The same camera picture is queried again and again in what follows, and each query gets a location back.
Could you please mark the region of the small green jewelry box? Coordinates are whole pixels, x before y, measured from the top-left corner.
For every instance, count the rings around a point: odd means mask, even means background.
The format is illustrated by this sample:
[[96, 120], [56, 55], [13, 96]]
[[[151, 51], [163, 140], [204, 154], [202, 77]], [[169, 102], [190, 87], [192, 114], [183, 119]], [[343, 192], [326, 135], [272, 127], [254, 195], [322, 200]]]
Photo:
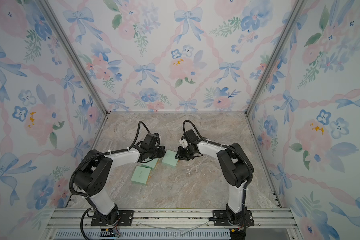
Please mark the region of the small green jewelry box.
[[132, 175], [131, 181], [135, 184], [146, 185], [150, 177], [151, 169], [137, 166]]

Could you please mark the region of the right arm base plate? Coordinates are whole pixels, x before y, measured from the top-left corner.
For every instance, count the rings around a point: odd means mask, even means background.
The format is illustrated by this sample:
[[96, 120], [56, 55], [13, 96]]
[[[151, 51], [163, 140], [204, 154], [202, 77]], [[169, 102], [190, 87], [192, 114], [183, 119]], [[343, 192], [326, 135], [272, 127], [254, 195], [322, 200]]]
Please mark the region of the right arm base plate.
[[252, 212], [244, 209], [239, 213], [233, 213], [230, 210], [213, 210], [213, 216], [209, 221], [214, 223], [215, 227], [252, 227], [255, 225]]

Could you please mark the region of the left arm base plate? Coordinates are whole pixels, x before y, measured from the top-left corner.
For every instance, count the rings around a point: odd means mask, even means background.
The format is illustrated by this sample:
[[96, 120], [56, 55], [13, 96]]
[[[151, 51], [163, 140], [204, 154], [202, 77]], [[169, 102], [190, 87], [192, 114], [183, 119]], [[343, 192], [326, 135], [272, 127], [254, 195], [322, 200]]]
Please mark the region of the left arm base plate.
[[122, 226], [130, 227], [132, 225], [133, 210], [117, 210], [111, 211], [108, 215], [102, 215], [99, 211], [95, 210], [94, 216], [92, 217], [92, 227], [111, 227], [111, 226]]

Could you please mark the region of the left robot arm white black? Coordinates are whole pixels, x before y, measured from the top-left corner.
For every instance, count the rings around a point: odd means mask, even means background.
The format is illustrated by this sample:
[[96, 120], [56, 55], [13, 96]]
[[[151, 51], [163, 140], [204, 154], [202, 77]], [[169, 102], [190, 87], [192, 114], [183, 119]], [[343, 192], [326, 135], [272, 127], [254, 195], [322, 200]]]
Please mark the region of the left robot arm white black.
[[142, 164], [164, 157], [158, 133], [147, 134], [143, 141], [125, 149], [99, 152], [91, 150], [72, 173], [69, 189], [72, 195], [83, 197], [94, 211], [92, 226], [112, 226], [122, 214], [105, 190], [110, 171], [126, 164]]

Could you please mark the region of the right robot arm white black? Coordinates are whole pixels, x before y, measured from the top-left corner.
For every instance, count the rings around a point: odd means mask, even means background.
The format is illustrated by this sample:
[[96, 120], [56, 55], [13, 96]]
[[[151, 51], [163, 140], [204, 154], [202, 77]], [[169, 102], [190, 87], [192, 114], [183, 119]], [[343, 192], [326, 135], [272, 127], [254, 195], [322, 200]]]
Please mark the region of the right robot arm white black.
[[217, 159], [223, 176], [229, 186], [226, 204], [226, 221], [232, 226], [248, 226], [249, 216], [245, 206], [247, 187], [253, 179], [254, 168], [241, 146], [218, 144], [197, 132], [188, 130], [183, 133], [175, 158], [189, 161], [204, 155]]

